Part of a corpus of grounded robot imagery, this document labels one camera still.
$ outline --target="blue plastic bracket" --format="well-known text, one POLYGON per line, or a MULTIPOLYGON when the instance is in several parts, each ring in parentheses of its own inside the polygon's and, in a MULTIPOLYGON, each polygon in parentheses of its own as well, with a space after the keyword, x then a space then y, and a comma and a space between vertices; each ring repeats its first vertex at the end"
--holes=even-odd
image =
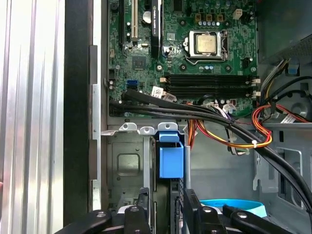
POLYGON ((160 147, 160 178, 183 178, 184 147, 177 132, 160 132, 159 142, 177 143, 177 147, 160 147))

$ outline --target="white pci slot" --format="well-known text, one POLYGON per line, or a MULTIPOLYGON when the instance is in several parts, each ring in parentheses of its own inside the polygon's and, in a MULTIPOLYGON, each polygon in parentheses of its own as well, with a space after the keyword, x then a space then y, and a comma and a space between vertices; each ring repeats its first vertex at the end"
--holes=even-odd
POLYGON ((132 41, 137 41, 137 9, 138 9, 138 0, 132 0, 132 24, 131 24, 131 39, 132 41))

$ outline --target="green circuit board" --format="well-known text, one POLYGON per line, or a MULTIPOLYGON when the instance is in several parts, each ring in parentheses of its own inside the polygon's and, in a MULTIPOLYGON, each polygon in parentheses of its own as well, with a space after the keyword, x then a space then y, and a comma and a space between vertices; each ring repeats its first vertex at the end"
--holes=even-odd
MULTIPOLYGON (((162 3, 162 48, 171 47, 172 61, 168 62, 165 56, 160 55, 158 59, 151 56, 151 25, 142 23, 145 0, 138 0, 138 42, 133 45, 131 40, 125 38, 123 49, 119 44, 120 34, 120 14, 110 12, 109 30, 109 68, 114 76, 113 87, 109 89, 109 98, 120 100, 123 91, 126 90, 128 80, 137 80, 140 92, 150 94, 153 86, 162 87, 160 78, 164 72, 172 74, 222 74, 222 75, 252 75, 256 76, 256 23, 255 20, 248 24, 242 24, 239 20, 233 19, 236 9, 253 11, 254 0, 232 0, 228 6, 225 0, 181 0, 181 11, 174 11, 173 0, 163 0, 162 3), (198 15, 205 21, 207 15, 213 16, 213 23, 203 25, 199 23, 198 15), (192 30, 198 31, 221 31, 228 33, 229 58, 224 62, 199 62, 193 65, 185 60, 186 52, 182 47, 184 39, 192 30), (136 69, 133 64, 134 59, 141 59, 143 69, 136 69), (243 68, 242 60, 252 58, 248 68, 243 68), (181 65, 185 65, 186 70, 181 70, 181 65)), ((119 4, 118 0, 110 0, 110 4, 119 4)), ((124 1, 124 36, 131 32, 126 23, 132 20, 132 0, 124 1)), ((194 99, 177 100, 178 102, 194 101, 194 99)), ((236 102, 236 112, 238 116, 245 115, 253 109, 253 101, 250 97, 238 98, 236 102)))

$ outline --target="ribbed metal panel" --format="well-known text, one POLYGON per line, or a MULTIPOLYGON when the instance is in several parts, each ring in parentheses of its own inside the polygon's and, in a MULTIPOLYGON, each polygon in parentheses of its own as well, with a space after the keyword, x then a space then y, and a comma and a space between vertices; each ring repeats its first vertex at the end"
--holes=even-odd
POLYGON ((2 234, 62 228, 64 8, 0 1, 2 234))

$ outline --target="sata port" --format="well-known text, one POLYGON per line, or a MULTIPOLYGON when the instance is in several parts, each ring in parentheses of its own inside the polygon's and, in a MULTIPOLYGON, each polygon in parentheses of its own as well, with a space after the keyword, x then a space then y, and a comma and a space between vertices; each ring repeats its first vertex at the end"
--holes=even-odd
POLYGON ((135 79, 127 80, 127 85, 136 85, 138 86, 138 81, 135 79))
POLYGON ((127 89, 137 90, 138 89, 138 80, 130 79, 127 80, 127 89))

